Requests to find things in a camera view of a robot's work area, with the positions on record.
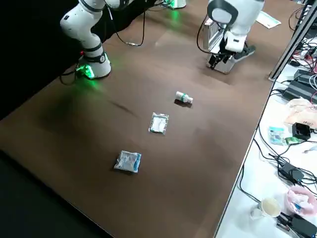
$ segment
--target blue packet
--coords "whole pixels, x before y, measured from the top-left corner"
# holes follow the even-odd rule
[[[270,126],[268,128],[268,136],[273,145],[286,145],[284,128]]]
[[[137,173],[140,165],[140,160],[141,154],[122,150],[116,164],[114,165],[114,168],[118,170],[126,170]]]

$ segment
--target metal frame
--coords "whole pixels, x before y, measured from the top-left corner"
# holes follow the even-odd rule
[[[204,22],[203,27],[203,48],[207,51],[213,52],[212,49],[219,44],[222,39],[223,30],[209,17]]]
[[[278,60],[277,65],[274,67],[274,69],[270,73],[268,77],[269,80],[274,81],[279,77],[282,70],[285,68],[287,62],[292,57],[297,46],[306,36],[308,30],[310,29],[311,25],[313,24],[316,18],[317,18],[317,1],[314,2],[313,6],[311,7],[311,10],[305,16],[302,24],[300,24],[298,29],[294,32],[294,35],[289,45],[286,47],[284,53]]]

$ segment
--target white paper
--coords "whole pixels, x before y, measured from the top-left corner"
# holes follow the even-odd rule
[[[261,25],[265,26],[266,28],[270,29],[274,26],[281,24],[280,21],[276,20],[275,18],[271,17],[264,11],[261,11],[258,15],[257,22]]]

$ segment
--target black floor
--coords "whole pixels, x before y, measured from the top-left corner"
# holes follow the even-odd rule
[[[0,151],[0,237],[111,236]]]

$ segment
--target white table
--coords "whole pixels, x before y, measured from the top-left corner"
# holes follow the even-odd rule
[[[296,70],[297,68],[287,65],[277,82],[293,79]],[[276,83],[274,88],[285,89],[286,85]],[[269,126],[284,127],[290,131],[291,136],[291,125],[283,123],[287,113],[286,103],[287,101],[284,101],[278,96],[271,96],[264,109],[264,114],[260,122],[260,130],[267,142],[267,128]],[[255,131],[255,140],[259,143],[263,154],[267,156],[269,149],[262,142],[258,130]],[[310,140],[317,141],[317,135],[312,134]],[[316,144],[305,142],[300,145],[291,146],[289,151],[283,156],[289,158],[292,165],[309,170],[317,176],[317,151],[311,151],[307,154],[303,153],[303,151],[314,145]],[[282,153],[287,148],[286,146],[279,145],[271,146],[277,153]],[[250,219],[250,211],[257,203],[238,188],[240,178],[241,173],[233,188],[232,196],[228,201],[215,238],[290,238],[275,226],[276,222],[274,219],[262,218],[255,221]],[[249,151],[245,157],[242,188],[259,200],[263,200],[266,197],[276,198],[283,208],[282,211],[286,211],[284,198],[289,186],[278,177],[276,167],[261,156],[253,140],[250,143]],[[309,188],[317,192],[314,185],[310,185]],[[305,217],[305,219],[317,225],[317,217]]]

